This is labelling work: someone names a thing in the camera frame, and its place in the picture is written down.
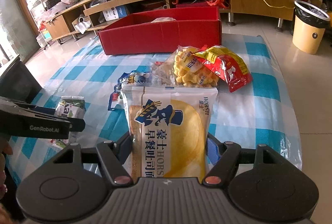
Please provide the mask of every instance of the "bread package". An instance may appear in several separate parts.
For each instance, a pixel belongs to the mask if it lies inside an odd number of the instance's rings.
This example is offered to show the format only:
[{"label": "bread package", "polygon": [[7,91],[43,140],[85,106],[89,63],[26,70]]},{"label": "bread package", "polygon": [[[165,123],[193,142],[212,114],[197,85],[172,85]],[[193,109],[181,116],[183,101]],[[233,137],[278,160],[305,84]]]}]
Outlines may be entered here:
[{"label": "bread package", "polygon": [[126,87],[132,177],[205,176],[205,141],[216,88]]}]

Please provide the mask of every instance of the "cardboard box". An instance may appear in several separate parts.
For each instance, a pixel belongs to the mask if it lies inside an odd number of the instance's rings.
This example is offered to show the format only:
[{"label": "cardboard box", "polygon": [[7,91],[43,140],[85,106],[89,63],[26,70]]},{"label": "cardboard box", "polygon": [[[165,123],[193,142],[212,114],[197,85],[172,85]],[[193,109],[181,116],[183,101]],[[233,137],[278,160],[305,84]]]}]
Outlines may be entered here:
[{"label": "cardboard box", "polygon": [[[175,21],[154,22],[159,17]],[[179,45],[221,43],[217,7],[183,7],[130,14],[98,32],[106,55],[173,52]]]},{"label": "cardboard box", "polygon": [[112,7],[103,11],[106,21],[127,17],[126,7],[124,5]]}]

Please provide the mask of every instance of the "metal leg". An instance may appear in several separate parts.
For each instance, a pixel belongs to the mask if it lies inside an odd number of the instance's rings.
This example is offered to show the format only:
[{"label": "metal leg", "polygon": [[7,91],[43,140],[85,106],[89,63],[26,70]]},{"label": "metal leg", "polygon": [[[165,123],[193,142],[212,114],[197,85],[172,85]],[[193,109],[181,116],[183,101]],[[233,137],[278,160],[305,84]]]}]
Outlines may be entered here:
[{"label": "metal leg", "polygon": [[228,13],[228,21],[226,22],[228,26],[234,26],[234,13],[229,12]]},{"label": "metal leg", "polygon": [[277,27],[278,32],[283,32],[283,19],[278,20],[278,27]]},{"label": "metal leg", "polygon": [[76,42],[77,40],[79,40],[79,38],[77,37],[77,34],[73,34],[73,38],[75,39],[75,42]]}]

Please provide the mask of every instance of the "red bag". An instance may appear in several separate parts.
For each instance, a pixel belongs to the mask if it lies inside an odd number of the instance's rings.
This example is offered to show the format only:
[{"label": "red bag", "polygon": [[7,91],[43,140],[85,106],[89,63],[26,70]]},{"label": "red bag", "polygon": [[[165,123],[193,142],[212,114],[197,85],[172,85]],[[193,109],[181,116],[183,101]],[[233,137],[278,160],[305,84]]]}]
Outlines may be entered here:
[{"label": "red bag", "polygon": [[230,93],[252,81],[252,76],[241,57],[223,46],[204,46],[193,53],[198,60],[227,82]]}]

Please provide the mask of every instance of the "plastic container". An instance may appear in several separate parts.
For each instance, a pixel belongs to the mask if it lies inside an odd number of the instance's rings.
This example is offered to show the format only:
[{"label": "plastic container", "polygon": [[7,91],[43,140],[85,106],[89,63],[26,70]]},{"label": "plastic container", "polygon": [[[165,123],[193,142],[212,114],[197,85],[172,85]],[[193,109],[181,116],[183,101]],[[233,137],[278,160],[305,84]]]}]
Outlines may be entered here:
[{"label": "plastic container", "polygon": [[38,44],[41,48],[43,48],[47,45],[47,43],[46,43],[45,39],[43,38],[42,34],[39,34],[36,39],[37,39],[37,42],[38,42]]},{"label": "plastic container", "polygon": [[318,7],[300,0],[295,1],[295,14],[293,44],[306,53],[315,54],[325,29],[330,25],[330,16]]}]

